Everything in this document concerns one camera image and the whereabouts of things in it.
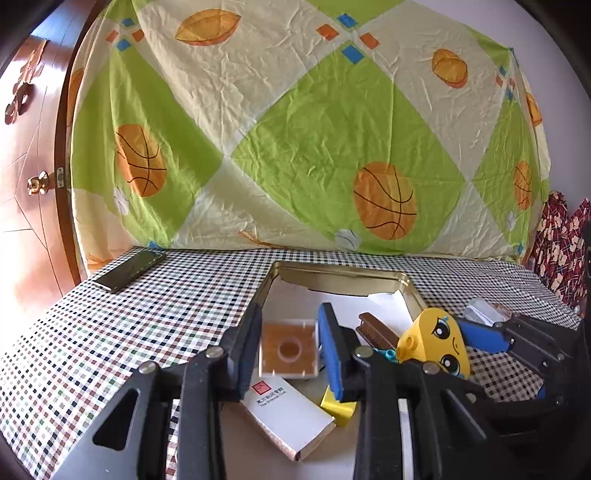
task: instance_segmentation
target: cartoon face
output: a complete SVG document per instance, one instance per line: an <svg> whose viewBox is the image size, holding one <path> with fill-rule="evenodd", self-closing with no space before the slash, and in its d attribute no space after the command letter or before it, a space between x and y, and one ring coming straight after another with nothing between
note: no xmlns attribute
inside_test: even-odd
<svg viewBox="0 0 591 480"><path fill-rule="evenodd" d="M439 363L448 373L468 378L470 363L460 327L442 309L425 309L398 341L400 362L415 358Z"/></svg>

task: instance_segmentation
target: yellow toy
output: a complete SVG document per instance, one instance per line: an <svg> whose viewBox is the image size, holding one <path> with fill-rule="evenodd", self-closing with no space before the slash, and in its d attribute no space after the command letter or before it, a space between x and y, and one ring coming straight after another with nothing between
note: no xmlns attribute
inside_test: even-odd
<svg viewBox="0 0 591 480"><path fill-rule="evenodd" d="M396 359L437 362L448 373L468 378L470 362L460 327L445 310L425 309L400 337Z"/></svg>
<svg viewBox="0 0 591 480"><path fill-rule="evenodd" d="M326 392L324 392L324 397L320 403L320 408L326 413L331 414L335 418L335 422L339 427L347 425L353 416L353 413L355 413L356 406L357 402L355 401L345 403L338 401L335 398L335 394L332 393L330 385L326 387Z"/></svg>

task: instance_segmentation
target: orange basketball print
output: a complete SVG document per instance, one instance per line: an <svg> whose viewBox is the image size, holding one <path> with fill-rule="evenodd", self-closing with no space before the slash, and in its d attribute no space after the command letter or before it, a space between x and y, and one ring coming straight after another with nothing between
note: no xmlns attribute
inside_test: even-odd
<svg viewBox="0 0 591 480"><path fill-rule="evenodd" d="M513 187L517 206L521 210L527 210L531 207L531 172L525 160L521 160L515 167Z"/></svg>
<svg viewBox="0 0 591 480"><path fill-rule="evenodd" d="M131 189L140 197L158 193L166 181L160 146L141 125L120 125L115 132L117 162Z"/></svg>
<svg viewBox="0 0 591 480"><path fill-rule="evenodd" d="M399 240L417 219L417 203L410 181L390 163L373 162L357 172L353 198L366 228L383 240Z"/></svg>

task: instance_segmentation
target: door knob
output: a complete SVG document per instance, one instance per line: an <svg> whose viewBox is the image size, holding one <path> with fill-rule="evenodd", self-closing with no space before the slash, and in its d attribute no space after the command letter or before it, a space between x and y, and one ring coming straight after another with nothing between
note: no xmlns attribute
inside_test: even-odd
<svg viewBox="0 0 591 480"><path fill-rule="evenodd" d="M31 177L27 181L29 195L45 195L49 191L49 174L42 171L37 177Z"/></svg>

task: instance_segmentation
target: green and white sheet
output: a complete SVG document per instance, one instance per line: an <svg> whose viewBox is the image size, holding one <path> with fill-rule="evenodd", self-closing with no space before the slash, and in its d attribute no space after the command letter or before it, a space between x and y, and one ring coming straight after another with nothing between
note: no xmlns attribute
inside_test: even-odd
<svg viewBox="0 0 591 480"><path fill-rule="evenodd" d="M519 261L550 169L528 90L511 49L410 0L113 0L70 83L86 265L131 245Z"/></svg>

